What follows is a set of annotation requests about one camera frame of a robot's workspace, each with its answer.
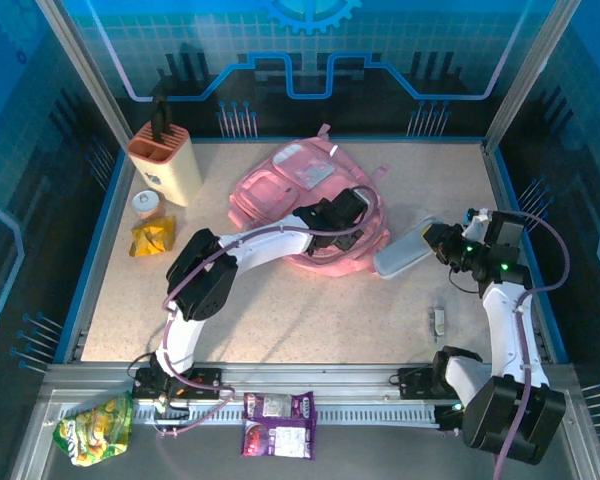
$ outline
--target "jar lid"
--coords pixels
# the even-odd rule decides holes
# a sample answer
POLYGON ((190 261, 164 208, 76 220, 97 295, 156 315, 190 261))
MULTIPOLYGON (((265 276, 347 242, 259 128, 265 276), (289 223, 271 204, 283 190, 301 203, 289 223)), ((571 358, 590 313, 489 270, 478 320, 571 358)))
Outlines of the jar lid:
POLYGON ((153 190, 143 190, 131 201, 131 206, 137 213, 149 213, 158 208, 160 197, 153 190))

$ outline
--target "aluminum frame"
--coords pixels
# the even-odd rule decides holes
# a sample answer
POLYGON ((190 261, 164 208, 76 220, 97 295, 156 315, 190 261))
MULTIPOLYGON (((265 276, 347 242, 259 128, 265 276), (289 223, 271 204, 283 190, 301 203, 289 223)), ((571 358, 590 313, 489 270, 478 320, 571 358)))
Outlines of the aluminum frame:
MULTIPOLYGON (((120 147, 124 149, 132 137, 131 129, 118 107, 111 90, 91 59, 66 10, 59 2, 55 2, 54 0, 36 0, 36 3, 120 144, 120 147)), ((68 331, 63 332, 61 338, 61 344, 68 344, 69 348, 65 349, 62 358, 55 358, 55 361, 71 361, 73 346, 77 342, 79 331, 84 325, 88 325, 93 316, 108 259, 115 242, 116 226, 120 222, 134 172, 133 164, 128 158, 125 158, 116 184, 109 186, 110 189, 113 188, 113 195, 111 196, 110 203, 102 207, 103 211, 106 211, 106 218, 102 233, 98 239, 92 268, 89 269, 84 284, 79 286, 83 288, 83 293, 78 304, 75 305, 76 313, 71 322, 72 325, 68 326, 68 331)))
MULTIPOLYGON (((320 406, 449 405, 455 401, 400 400, 397 386, 388 383, 398 365, 268 365, 200 364, 223 369, 223 381, 236 388, 234 404, 245 391, 315 392, 320 406)), ((565 393, 567 412, 554 441, 565 442, 574 478, 600 480, 600 443, 571 365, 547 365, 552 388, 565 393)), ((131 387, 126 364, 88 363, 52 365, 44 378, 40 397, 23 439, 12 480, 42 478, 52 433, 63 411, 76 405, 90 408, 131 387)), ((191 402, 208 405, 209 401, 191 402)))
POLYGON ((520 66, 516 78, 493 117, 485 135, 485 149, 493 153, 513 119, 518 114, 531 88, 549 61, 554 48, 562 37, 581 0, 556 0, 544 25, 540 29, 527 57, 520 66))
MULTIPOLYGON (((496 205, 500 210, 519 210, 518 202, 515 198, 511 198, 511 195, 508 192, 508 188, 506 186, 506 182, 508 179, 503 175, 499 165, 498 160, 496 158, 496 152, 489 152, 486 148, 482 149, 482 156, 485 162, 485 167, 487 169, 487 175, 489 176, 489 180, 491 181, 491 186, 493 188, 493 194, 496 199, 496 205)), ((533 253, 533 249, 531 248, 531 243, 525 233, 525 238, 523 241, 523 248, 520 253, 520 258, 522 263, 529 265, 530 263, 535 264, 535 257, 533 253)), ((539 281, 541 278, 536 278, 538 274, 532 276, 533 281, 536 285, 539 285, 539 281)), ((551 304, 549 303, 548 297, 546 293, 540 293, 538 295, 534 295, 531 299, 531 303, 533 306, 534 316, 534 326, 537 326, 540 330, 540 337, 542 343, 545 347, 545 351, 547 354, 547 360, 551 363, 566 363, 567 355, 564 350, 564 345, 562 344, 562 340, 558 338, 557 340, 554 338, 556 333, 552 332, 549 328, 549 324, 553 325, 557 328, 555 318, 553 317, 553 310, 551 308, 551 304)))

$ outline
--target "purple snack bag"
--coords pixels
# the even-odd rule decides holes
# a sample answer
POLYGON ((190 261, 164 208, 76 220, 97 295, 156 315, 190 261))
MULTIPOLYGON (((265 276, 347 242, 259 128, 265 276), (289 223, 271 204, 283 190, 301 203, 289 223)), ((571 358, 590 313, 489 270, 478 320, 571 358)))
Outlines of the purple snack bag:
POLYGON ((303 395, 245 393, 243 457, 314 458, 316 409, 303 395))

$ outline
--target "chip bag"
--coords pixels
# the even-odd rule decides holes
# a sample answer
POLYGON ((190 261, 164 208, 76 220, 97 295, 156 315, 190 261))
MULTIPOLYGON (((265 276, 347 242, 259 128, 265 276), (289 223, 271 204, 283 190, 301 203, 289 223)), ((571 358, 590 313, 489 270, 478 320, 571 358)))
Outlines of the chip bag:
POLYGON ((245 393, 242 456, 313 460, 316 423, 313 392, 245 393))
POLYGON ((88 467, 127 451, 132 414, 133 400, 125 392, 91 410, 60 420, 53 440, 69 455, 71 463, 88 467))
POLYGON ((170 252, 173 248, 176 231, 176 217, 157 218, 131 230, 133 243, 129 249, 132 257, 155 255, 170 252))

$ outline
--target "enclosure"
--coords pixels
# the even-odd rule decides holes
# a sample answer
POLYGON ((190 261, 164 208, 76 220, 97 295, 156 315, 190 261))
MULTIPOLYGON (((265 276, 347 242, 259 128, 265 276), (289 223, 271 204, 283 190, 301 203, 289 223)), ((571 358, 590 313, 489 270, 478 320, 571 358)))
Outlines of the enclosure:
MULTIPOLYGON (((432 424, 324 413, 453 405, 402 400, 387 380, 447 344, 491 361, 480 299, 433 257, 391 281, 271 262, 204 326, 196 365, 239 393, 312 386, 315 464, 240 459, 238 401, 164 444, 137 405, 129 452, 88 469, 52 446, 57 420, 131 388, 127 366, 159 345, 165 274, 191 236, 238 231, 236 183, 325 123, 380 172, 392 241, 469 208, 534 213, 560 232, 571 273, 534 295, 532 317, 567 413, 541 464, 509 461, 504 478, 600 479, 600 397, 586 398, 600 384, 600 0, 0 0, 0 478, 176 478, 201 464, 218 476, 491 478, 489 455, 432 424), (151 179, 125 149, 157 95, 189 132, 203 185, 186 208, 166 202, 173 251, 133 258, 131 200, 151 179)), ((537 223, 522 258, 536 286, 562 272, 537 223)))

